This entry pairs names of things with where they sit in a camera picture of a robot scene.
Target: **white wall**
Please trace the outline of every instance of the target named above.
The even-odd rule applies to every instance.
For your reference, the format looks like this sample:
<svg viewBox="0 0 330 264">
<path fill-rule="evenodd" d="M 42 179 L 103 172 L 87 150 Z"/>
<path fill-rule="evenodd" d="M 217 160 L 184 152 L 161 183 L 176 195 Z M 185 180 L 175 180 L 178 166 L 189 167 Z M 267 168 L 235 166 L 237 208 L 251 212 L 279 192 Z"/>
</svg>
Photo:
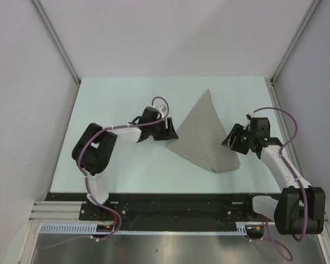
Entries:
<svg viewBox="0 0 330 264">
<path fill-rule="evenodd" d="M 28 0 L 0 0 L 0 255 L 52 175 L 77 88 Z"/>
<path fill-rule="evenodd" d="M 79 77 L 270 77 L 312 0 L 41 2 Z"/>
<path fill-rule="evenodd" d="M 277 81 L 282 106 L 299 123 L 302 172 L 324 188 L 330 220 L 330 0 L 325 0 Z"/>
</svg>

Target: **white panel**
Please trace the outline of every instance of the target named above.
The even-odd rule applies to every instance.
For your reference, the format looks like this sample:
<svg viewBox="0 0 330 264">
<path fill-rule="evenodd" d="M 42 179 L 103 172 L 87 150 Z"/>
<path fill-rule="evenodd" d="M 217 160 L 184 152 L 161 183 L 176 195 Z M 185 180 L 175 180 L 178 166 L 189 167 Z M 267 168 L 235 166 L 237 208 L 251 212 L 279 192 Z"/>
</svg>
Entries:
<svg viewBox="0 0 330 264">
<path fill-rule="evenodd" d="M 80 77 L 270 77 L 312 0 L 42 0 Z"/>
<path fill-rule="evenodd" d="M 168 100 L 178 129 L 202 94 L 210 89 L 220 121 L 229 133 L 246 114 L 271 106 L 266 83 L 252 77 L 85 78 L 82 80 L 51 187 L 52 193 L 85 193 L 85 181 L 71 152 L 90 123 L 122 125 L 142 114 L 155 96 Z M 274 111 L 272 135 L 281 138 Z M 238 154 L 241 167 L 226 173 L 202 169 L 171 150 L 166 141 L 151 138 L 116 145 L 108 167 L 100 174 L 110 193 L 278 193 L 269 169 L 254 153 Z"/>
<path fill-rule="evenodd" d="M 0 255 L 47 190 L 76 90 L 29 1 L 0 1 Z"/>
<path fill-rule="evenodd" d="M 330 220 L 330 0 L 316 13 L 279 77 L 277 91 L 298 121 L 295 146 L 302 172 L 324 188 Z"/>
</svg>

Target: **table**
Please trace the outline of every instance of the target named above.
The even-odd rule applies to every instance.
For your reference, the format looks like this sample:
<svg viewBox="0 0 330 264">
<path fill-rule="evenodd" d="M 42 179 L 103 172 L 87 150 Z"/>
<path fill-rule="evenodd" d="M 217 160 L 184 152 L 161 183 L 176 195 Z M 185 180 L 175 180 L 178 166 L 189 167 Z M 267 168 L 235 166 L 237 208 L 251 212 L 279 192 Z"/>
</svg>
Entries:
<svg viewBox="0 0 330 264">
<path fill-rule="evenodd" d="M 247 113 L 272 106 L 262 76 L 83 78 L 50 192 L 86 192 L 71 152 L 90 123 L 103 127 L 126 124 L 141 115 L 152 98 L 162 96 L 169 102 L 169 116 L 177 129 L 207 89 L 227 133 L 235 123 L 245 124 Z M 271 135 L 282 139 L 274 111 L 258 116 L 268 117 Z M 115 148 L 103 172 L 109 192 L 279 193 L 272 174 L 253 153 L 238 154 L 239 169 L 214 174 L 166 149 L 165 144 L 148 139 Z"/>
</svg>

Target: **gray cloth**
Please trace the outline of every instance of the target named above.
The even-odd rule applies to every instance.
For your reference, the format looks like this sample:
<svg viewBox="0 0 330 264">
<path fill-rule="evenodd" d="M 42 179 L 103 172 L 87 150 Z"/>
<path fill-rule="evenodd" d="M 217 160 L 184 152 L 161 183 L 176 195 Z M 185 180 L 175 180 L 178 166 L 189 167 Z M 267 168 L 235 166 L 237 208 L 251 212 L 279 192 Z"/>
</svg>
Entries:
<svg viewBox="0 0 330 264">
<path fill-rule="evenodd" d="M 210 172 L 229 172 L 240 167 L 237 154 L 221 146 L 227 134 L 207 90 L 177 130 L 178 140 L 166 148 Z"/>
</svg>

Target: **reflective metal surface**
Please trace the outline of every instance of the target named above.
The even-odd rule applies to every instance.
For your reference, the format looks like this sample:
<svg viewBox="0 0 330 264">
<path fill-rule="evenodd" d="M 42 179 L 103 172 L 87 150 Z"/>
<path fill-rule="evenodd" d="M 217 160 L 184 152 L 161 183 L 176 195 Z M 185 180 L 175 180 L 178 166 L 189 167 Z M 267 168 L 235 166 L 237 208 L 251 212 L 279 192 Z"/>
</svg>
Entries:
<svg viewBox="0 0 330 264">
<path fill-rule="evenodd" d="M 325 263 L 316 236 L 297 243 L 291 236 L 278 235 L 275 230 L 273 233 L 291 250 L 294 263 Z M 270 242 L 250 243 L 243 236 L 115 235 L 101 242 L 83 238 L 42 249 L 74 236 L 40 234 L 31 264 L 287 263 Z"/>
</svg>

